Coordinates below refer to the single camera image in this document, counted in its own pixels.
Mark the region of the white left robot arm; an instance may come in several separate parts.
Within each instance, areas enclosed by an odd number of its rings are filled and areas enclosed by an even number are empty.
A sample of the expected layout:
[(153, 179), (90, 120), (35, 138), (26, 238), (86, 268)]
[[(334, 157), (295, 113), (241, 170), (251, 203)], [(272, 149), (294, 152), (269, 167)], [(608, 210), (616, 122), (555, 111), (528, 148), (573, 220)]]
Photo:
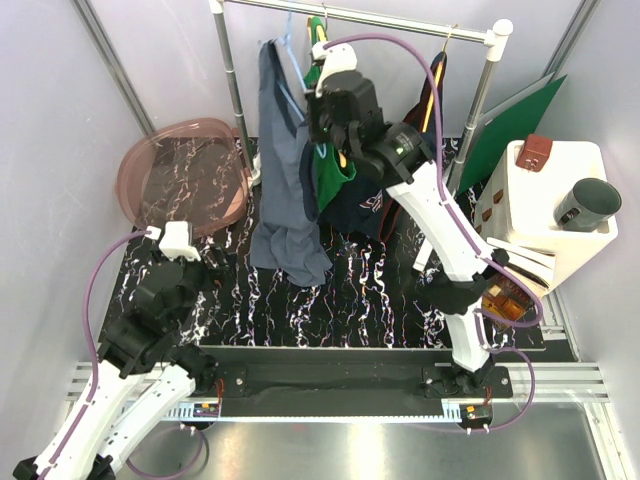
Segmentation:
[(220, 248), (214, 258), (207, 264), (193, 247), (155, 251), (132, 303), (106, 330), (71, 413), (39, 455), (16, 465), (14, 478), (113, 479), (173, 406), (220, 392), (215, 358), (180, 342), (200, 294), (231, 273)]

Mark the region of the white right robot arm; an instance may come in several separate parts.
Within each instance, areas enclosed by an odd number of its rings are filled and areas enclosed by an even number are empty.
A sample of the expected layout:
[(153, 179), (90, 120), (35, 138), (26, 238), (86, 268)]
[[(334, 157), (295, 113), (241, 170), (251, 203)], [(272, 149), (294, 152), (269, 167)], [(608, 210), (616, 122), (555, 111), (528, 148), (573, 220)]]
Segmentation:
[(441, 379), (446, 393), (476, 396), (494, 368), (482, 321), (482, 295), (491, 261), (507, 256), (489, 247), (443, 187), (440, 165), (412, 126), (383, 118), (374, 84), (356, 70), (322, 75), (306, 95), (310, 137), (332, 143), (394, 199), (419, 226), (441, 262), (429, 303), (445, 318), (453, 365)]

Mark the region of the grey-blue tank top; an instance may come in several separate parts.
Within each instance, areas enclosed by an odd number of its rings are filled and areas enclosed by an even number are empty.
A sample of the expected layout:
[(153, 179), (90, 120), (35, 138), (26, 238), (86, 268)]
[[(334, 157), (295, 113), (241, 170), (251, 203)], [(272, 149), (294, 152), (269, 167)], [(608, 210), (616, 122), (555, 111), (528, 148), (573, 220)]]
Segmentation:
[(320, 286), (332, 263), (317, 224), (314, 145), (274, 40), (260, 48), (258, 100), (262, 183), (250, 262), (255, 268), (282, 270), (296, 286)]

